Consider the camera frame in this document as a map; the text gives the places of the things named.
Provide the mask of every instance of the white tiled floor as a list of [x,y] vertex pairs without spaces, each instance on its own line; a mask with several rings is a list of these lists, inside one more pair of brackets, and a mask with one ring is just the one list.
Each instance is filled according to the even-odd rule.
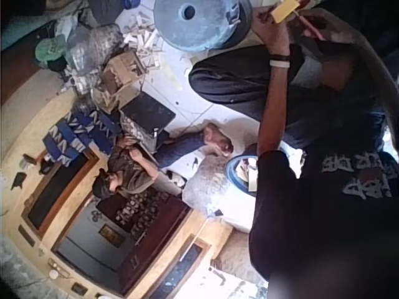
[[[262,6],[272,4],[275,1],[252,0],[251,2],[253,6]],[[154,2],[155,0],[143,0],[143,5],[140,5],[137,9],[123,11],[116,21],[122,32],[125,31],[126,26],[135,21],[134,15],[138,14],[139,11],[153,18],[151,9]],[[250,32],[247,38],[235,48],[258,43],[257,37]],[[236,156],[241,154],[248,145],[256,142],[259,123],[224,106],[207,102],[191,89],[188,79],[185,77],[186,69],[192,67],[190,58],[196,57],[201,60],[219,52],[186,53],[174,49],[164,42],[162,68],[161,70],[153,70],[146,75],[143,91],[176,113],[176,118],[166,127],[166,130],[172,136],[177,136],[184,131],[200,130],[204,124],[212,121],[220,127],[224,134],[231,138],[234,145],[233,155]],[[297,153],[294,156],[296,160],[299,160]],[[195,158],[201,162],[204,154],[196,151],[181,158],[169,168],[186,178],[190,178],[195,173],[195,168],[193,168]],[[251,228],[254,210],[253,197],[232,186],[228,201],[223,205],[226,220],[241,230],[248,231]]]

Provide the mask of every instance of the black hair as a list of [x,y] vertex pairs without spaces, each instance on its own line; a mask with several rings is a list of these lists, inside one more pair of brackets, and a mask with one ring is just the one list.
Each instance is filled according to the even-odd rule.
[[99,175],[92,186],[93,195],[99,199],[107,199],[111,196],[109,174],[100,168]]

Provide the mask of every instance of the white wristband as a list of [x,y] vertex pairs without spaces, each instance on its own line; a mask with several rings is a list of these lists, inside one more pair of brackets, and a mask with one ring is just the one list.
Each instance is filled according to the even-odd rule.
[[289,61],[281,61],[281,60],[270,60],[269,62],[271,67],[282,67],[284,69],[289,69]]

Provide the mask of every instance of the black wristband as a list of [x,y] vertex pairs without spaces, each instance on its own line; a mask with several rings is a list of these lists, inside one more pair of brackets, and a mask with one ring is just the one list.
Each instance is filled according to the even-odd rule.
[[277,61],[289,61],[290,57],[285,56],[285,55],[275,55],[275,54],[270,54],[269,55],[269,60],[277,60]]

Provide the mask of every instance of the wristband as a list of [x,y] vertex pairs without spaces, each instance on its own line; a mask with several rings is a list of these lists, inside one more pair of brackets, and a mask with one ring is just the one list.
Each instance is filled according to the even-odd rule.
[[283,69],[289,69],[290,66],[289,61],[280,61],[280,60],[270,60],[269,64],[271,67],[280,67]]
[[289,61],[290,56],[286,55],[277,55],[277,54],[271,54],[269,55],[269,60],[278,60],[278,61]]

